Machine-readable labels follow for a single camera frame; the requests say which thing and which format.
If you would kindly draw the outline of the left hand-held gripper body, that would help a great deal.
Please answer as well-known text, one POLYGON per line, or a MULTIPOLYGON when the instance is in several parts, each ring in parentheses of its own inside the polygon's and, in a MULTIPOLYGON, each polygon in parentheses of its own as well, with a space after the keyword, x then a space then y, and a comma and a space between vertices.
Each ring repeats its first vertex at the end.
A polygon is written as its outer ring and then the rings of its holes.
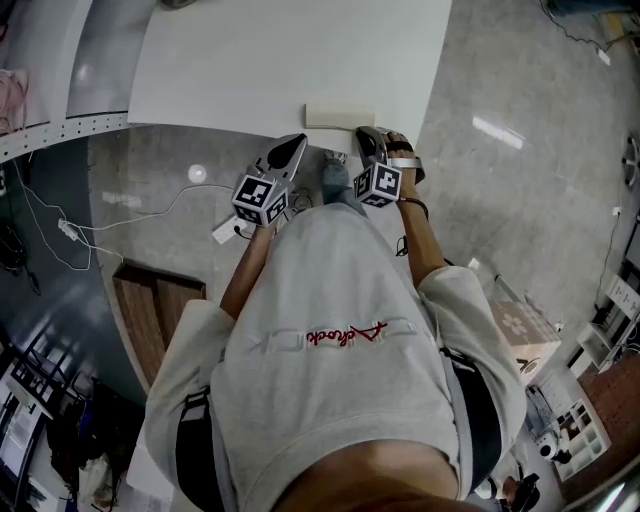
POLYGON ((259 227, 272 225, 289 206, 294 177, 291 170, 264 173, 249 167, 232 195, 236 215, 259 227))

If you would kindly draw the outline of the person's right hand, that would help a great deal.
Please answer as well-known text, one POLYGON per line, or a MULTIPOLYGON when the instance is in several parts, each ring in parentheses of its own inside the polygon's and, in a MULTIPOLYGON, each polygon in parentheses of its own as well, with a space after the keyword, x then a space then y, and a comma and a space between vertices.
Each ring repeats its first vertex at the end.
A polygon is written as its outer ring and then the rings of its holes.
POLYGON ((409 163, 418 162, 413 146, 404 135, 397 132, 385 133, 382 135, 382 139, 388 163, 399 169, 403 175, 400 196, 418 199, 417 183, 422 172, 418 168, 408 167, 409 163))

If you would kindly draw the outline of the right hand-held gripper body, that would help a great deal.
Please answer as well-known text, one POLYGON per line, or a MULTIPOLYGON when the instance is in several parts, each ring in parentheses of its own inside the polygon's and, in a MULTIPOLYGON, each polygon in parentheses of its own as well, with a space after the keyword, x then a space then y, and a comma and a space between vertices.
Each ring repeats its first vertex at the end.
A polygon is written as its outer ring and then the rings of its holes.
POLYGON ((356 199, 376 208, 382 208, 400 198, 402 173, 407 169, 421 170, 419 158, 390 158, 374 162, 354 179, 356 199))

